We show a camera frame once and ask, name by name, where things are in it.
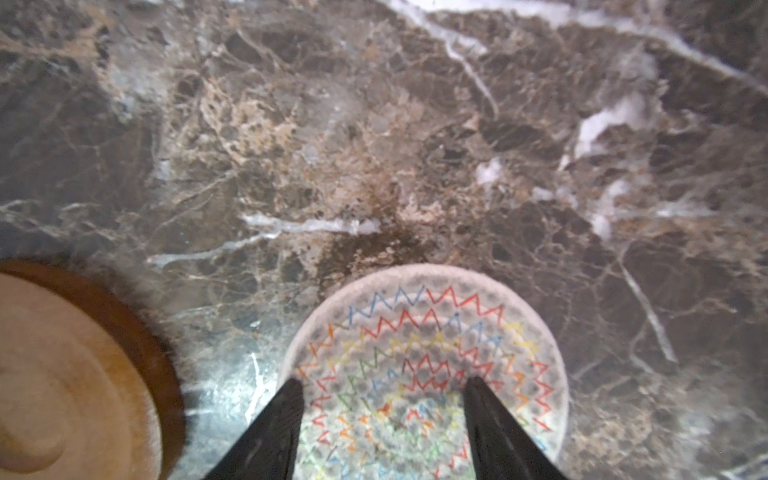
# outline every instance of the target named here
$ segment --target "round wooden object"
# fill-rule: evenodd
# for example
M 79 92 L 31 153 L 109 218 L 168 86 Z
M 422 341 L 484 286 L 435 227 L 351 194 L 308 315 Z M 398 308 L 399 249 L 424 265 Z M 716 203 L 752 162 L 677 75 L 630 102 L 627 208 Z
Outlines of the round wooden object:
M 184 440 L 180 391 L 141 321 L 63 270 L 0 272 L 0 479 L 167 476 Z

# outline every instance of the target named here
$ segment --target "brown marble surface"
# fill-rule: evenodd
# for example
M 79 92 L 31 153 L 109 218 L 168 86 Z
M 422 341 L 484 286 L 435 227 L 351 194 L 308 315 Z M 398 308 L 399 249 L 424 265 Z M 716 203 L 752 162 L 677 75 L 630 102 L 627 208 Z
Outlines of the brown marble surface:
M 572 478 L 768 475 L 768 5 L 495 5 L 0 3 L 0 257 L 163 340 L 171 478 L 244 431 L 319 302 L 425 261 L 549 325 Z

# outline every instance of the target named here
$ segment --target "round coaster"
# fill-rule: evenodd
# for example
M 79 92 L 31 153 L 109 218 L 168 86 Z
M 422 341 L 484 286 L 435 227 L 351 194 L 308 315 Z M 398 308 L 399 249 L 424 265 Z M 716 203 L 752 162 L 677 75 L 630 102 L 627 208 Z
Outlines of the round coaster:
M 147 387 L 163 377 L 142 373 L 164 372 L 167 360 L 144 345 L 149 334 L 138 329 L 141 322 L 80 277 L 21 262 L 0 264 L 0 271 L 14 273 L 0 273 L 0 479 L 164 477 L 167 460 L 175 460 L 166 460 L 175 451 L 164 446 L 176 442 L 164 427 L 180 426 L 183 434 L 169 408 L 178 385 Z M 16 275 L 45 285 L 68 279 L 63 294 L 85 311 Z
M 342 288 L 291 342 L 280 383 L 289 376 L 307 404 L 297 478 L 474 478 L 461 395 L 471 376 L 553 461 L 568 420 L 563 360 L 541 317 L 453 266 L 398 266 Z

